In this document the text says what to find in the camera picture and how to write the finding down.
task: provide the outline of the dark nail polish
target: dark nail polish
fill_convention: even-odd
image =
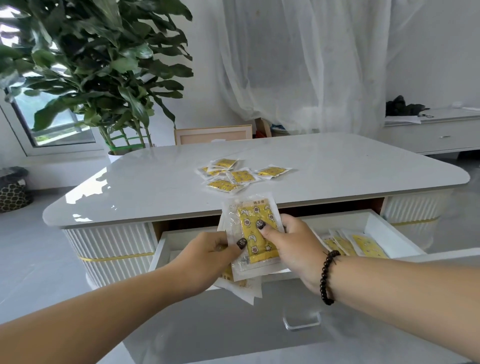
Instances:
[[[257,225],[258,229],[261,230],[261,229],[263,229],[263,228],[265,227],[266,224],[265,224],[265,221],[263,221],[263,220],[257,220],[257,224],[256,224],[256,225]]]
[[[237,245],[241,250],[245,249],[245,247],[247,246],[247,239],[241,238],[240,240],[237,241]]]

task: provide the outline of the plant stem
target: plant stem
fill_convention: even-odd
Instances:
[[[105,140],[105,143],[107,143],[108,146],[115,148],[115,144],[113,144],[112,139],[110,138],[110,135],[108,134],[107,130],[105,129],[105,126],[99,126],[98,127],[100,133],[102,134],[103,139]],[[114,156],[116,156],[115,150],[112,150],[110,148],[111,152],[113,153]]]
[[[125,141],[127,142],[127,145],[129,146],[130,143],[129,143],[128,138],[127,138],[127,135],[125,134],[125,132],[123,131],[123,129],[120,129],[120,133],[123,135],[123,138],[125,139]]]
[[[153,147],[152,139],[150,138],[150,133],[148,131],[148,128],[146,126],[144,128],[145,128],[145,133],[147,134],[148,144],[150,145],[150,147]]]
[[[145,141],[144,141],[144,137],[142,136],[142,129],[140,128],[140,124],[138,120],[135,118],[133,118],[133,122],[135,123],[135,130],[137,131],[137,134],[140,137],[140,143],[142,143],[142,147],[145,148]]]

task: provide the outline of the white table top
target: white table top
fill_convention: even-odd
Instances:
[[[61,229],[220,214],[230,196],[204,186],[195,169],[216,158],[237,168],[269,164],[293,170],[239,194],[272,192],[283,207],[387,196],[463,185],[459,167],[343,133],[162,146],[129,153],[47,207]]]

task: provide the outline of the hand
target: hand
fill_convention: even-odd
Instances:
[[[281,233],[269,224],[259,229],[260,233],[275,244],[280,259],[300,276],[305,286],[320,295],[320,280],[327,250],[304,221],[287,214],[280,216],[287,233]]]
[[[227,233],[201,232],[165,268],[177,277],[182,298],[195,296],[209,288],[225,268],[241,253],[237,245],[227,246]]]

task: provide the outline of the gold trim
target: gold trim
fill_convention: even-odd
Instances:
[[[121,256],[109,256],[107,258],[85,258],[83,256],[78,256],[81,260],[84,262],[108,262],[110,260],[120,260],[120,259],[129,259],[129,258],[138,258],[140,256],[148,256],[148,255],[153,255],[155,254],[154,252],[148,252],[148,253],[139,253],[139,254],[130,254],[130,255],[121,255]]]
[[[413,225],[413,224],[423,224],[426,222],[434,222],[438,220],[440,216],[437,216],[435,218],[428,218],[426,220],[414,220],[414,221],[405,221],[405,222],[393,222],[390,225],[392,226],[403,226],[403,225]]]

